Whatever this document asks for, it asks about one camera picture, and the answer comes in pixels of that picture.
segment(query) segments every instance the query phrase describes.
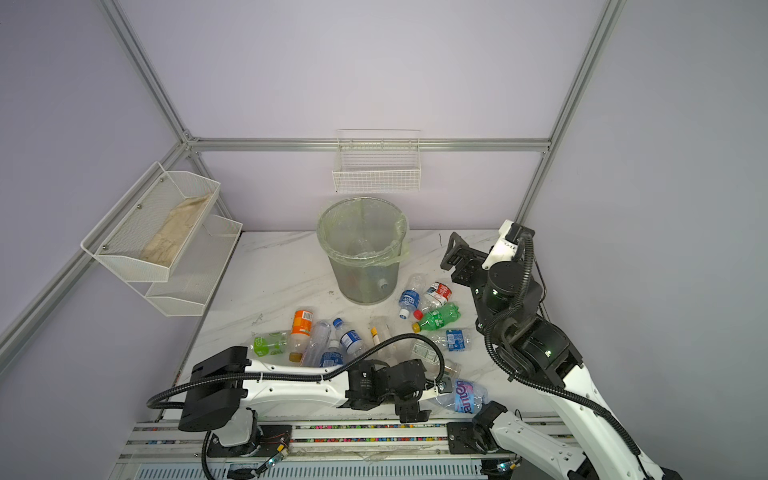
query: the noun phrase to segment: white marble surface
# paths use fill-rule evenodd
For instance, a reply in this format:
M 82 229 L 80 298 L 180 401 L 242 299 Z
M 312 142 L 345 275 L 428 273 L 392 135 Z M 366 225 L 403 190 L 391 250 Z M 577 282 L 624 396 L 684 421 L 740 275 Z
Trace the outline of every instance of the white marble surface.
M 469 288 L 450 282 L 450 273 L 440 269 L 440 260 L 452 230 L 414 230 L 409 232 L 409 257 L 400 265 L 398 287 L 387 300 L 374 306 L 360 306 L 339 292 L 326 254 L 314 232 L 249 232 L 243 233 L 200 334 L 190 351 L 178 383 L 190 378 L 192 367 L 233 345 L 248 346 L 255 335 L 290 329 L 296 310 L 310 310 L 315 320 L 331 321 L 336 317 L 351 323 L 363 339 L 373 317 L 385 316 L 393 334 L 411 332 L 409 320 L 397 316 L 399 293 L 412 273 L 424 273 L 428 281 L 442 280 L 453 290 L 452 301 L 462 317 L 452 326 L 471 333 L 469 351 L 446 353 L 447 359 L 462 365 L 461 377 L 485 386 L 490 397 L 510 410 L 523 415 L 551 412 L 536 392 L 517 383 L 490 360 L 475 331 L 474 304 Z M 498 238 L 497 230 L 459 230 L 458 233 L 478 250 L 487 251 Z M 263 360 L 288 365 L 287 356 L 268 356 Z M 166 419 L 178 418 L 180 410 L 166 413 Z M 467 416 L 433 408 L 433 416 Z M 380 406 L 368 412 L 350 409 L 318 408 L 316 404 L 295 403 L 259 411 L 260 419 L 384 419 L 395 418 L 394 409 Z

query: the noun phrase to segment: aluminum frame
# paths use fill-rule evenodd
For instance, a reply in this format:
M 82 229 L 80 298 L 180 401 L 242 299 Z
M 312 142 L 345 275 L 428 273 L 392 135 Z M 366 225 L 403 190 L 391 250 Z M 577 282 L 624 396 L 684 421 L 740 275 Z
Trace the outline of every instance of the aluminum frame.
M 94 0 L 110 25 L 115 37 L 134 66 L 141 81 L 147 87 L 154 103 L 177 138 L 177 143 L 161 161 L 171 169 L 182 157 L 187 156 L 198 173 L 213 178 L 200 152 L 203 151 L 334 151 L 338 139 L 311 138 L 197 138 L 185 128 L 170 96 L 165 91 L 157 72 L 138 40 L 118 0 Z M 561 140 L 574 116 L 595 66 L 611 36 L 626 0 L 607 0 L 594 30 L 571 89 L 555 122 L 549 139 L 545 138 L 474 138 L 474 139 L 421 139 L 424 151 L 539 151 L 541 160 L 520 206 L 516 220 L 525 222 L 531 206 L 544 183 L 547 172 L 555 159 Z M 123 209 L 132 204 L 151 182 L 137 182 L 110 211 L 117 220 Z M 234 220 L 229 208 L 220 196 L 217 207 L 223 217 Z M 74 284 L 82 277 L 93 259 L 83 250 L 78 252 L 51 279 L 48 285 L 27 305 L 6 331 L 0 334 L 0 379 L 13 361 L 45 324 L 45 320 L 61 302 Z

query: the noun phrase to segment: wastebasket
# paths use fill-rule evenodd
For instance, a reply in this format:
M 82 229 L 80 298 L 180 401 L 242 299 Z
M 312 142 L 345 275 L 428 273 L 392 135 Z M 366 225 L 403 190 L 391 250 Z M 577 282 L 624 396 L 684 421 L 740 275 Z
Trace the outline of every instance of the wastebasket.
M 395 205 L 373 197 L 342 200 L 317 222 L 339 291 L 362 305 L 381 302 L 397 285 L 408 219 Z

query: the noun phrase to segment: wire basket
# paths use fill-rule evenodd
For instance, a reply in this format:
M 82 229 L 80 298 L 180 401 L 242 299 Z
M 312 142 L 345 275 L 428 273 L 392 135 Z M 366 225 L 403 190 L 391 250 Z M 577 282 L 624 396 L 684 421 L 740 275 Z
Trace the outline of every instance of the wire basket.
M 201 316 L 223 275 L 243 224 L 210 214 L 190 240 L 168 282 L 152 283 L 144 298 L 165 316 Z
M 155 168 L 161 171 L 157 179 L 98 250 L 91 252 L 83 245 L 99 263 L 124 282 L 167 282 L 219 196 L 220 184 L 215 180 L 186 171 L 166 171 L 159 164 Z M 165 266 L 142 260 L 142 252 L 162 228 L 171 209 L 187 198 L 206 195 L 210 198 L 170 264 Z
M 339 140 L 333 184 L 340 194 L 419 191 L 419 140 Z

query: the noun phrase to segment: transparent bottle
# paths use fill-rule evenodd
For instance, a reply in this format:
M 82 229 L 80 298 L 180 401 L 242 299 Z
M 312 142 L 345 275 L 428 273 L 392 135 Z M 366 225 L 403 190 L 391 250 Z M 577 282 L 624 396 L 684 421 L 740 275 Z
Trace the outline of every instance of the transparent bottle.
M 477 413 L 488 400 L 488 390 L 484 386 L 461 379 L 453 381 L 453 392 L 429 399 L 435 405 L 460 413 Z
M 365 352 L 366 344 L 363 342 L 362 338 L 360 338 L 360 335 L 357 334 L 355 329 L 345 327 L 344 322 L 341 319 L 333 320 L 333 326 L 336 327 L 339 341 L 346 353 L 347 362 L 357 358 L 361 353 Z
M 323 356 L 320 357 L 320 366 L 327 368 L 338 365 L 344 365 L 344 352 L 342 351 L 341 343 L 339 342 L 339 336 L 334 330 L 331 332 L 326 351 L 323 353 Z
M 291 362 L 301 362 L 306 346 L 310 343 L 312 318 L 312 312 L 307 310 L 299 310 L 293 316 L 293 328 L 288 340 L 288 360 Z
M 392 335 L 390 335 L 389 333 L 389 325 L 387 325 L 386 323 L 372 320 L 371 323 L 368 325 L 368 328 L 370 329 L 371 337 L 373 339 L 373 346 L 377 346 L 384 340 L 387 340 L 392 337 Z M 398 360 L 395 355 L 394 343 L 389 344 L 388 346 L 385 346 L 383 349 L 376 352 L 376 356 L 390 366 L 394 366 L 398 364 Z
M 430 377 L 434 378 L 440 371 L 440 360 L 437 357 L 437 353 L 429 345 L 418 340 L 413 342 L 411 353 L 422 360 L 422 364 L 426 369 Z M 449 359 L 443 358 L 445 362 L 444 376 L 448 376 L 450 379 L 457 379 L 458 375 L 462 372 L 462 366 Z
M 328 322 L 315 322 L 312 325 L 310 344 L 301 357 L 301 366 L 320 366 L 320 357 L 326 351 L 332 329 Z
M 426 280 L 421 273 L 414 273 L 406 282 L 406 289 L 400 294 L 400 318 L 407 320 L 419 308 L 419 295 L 424 293 Z
M 413 316 L 417 320 L 421 320 L 425 313 L 438 309 L 448 303 L 451 293 L 451 289 L 444 283 L 434 282 L 422 295 L 419 301 L 419 309 L 413 313 Z
M 464 352 L 469 350 L 471 344 L 469 331 L 466 329 L 449 329 L 445 332 L 435 332 L 429 334 L 427 338 L 449 352 Z
M 437 310 L 428 312 L 418 322 L 411 325 L 411 327 L 416 333 L 419 333 L 422 330 L 437 330 L 449 323 L 455 322 L 460 316 L 462 316 L 462 314 L 458 312 L 456 304 L 449 303 Z
M 272 332 L 253 338 L 253 352 L 258 356 L 285 353 L 290 332 Z

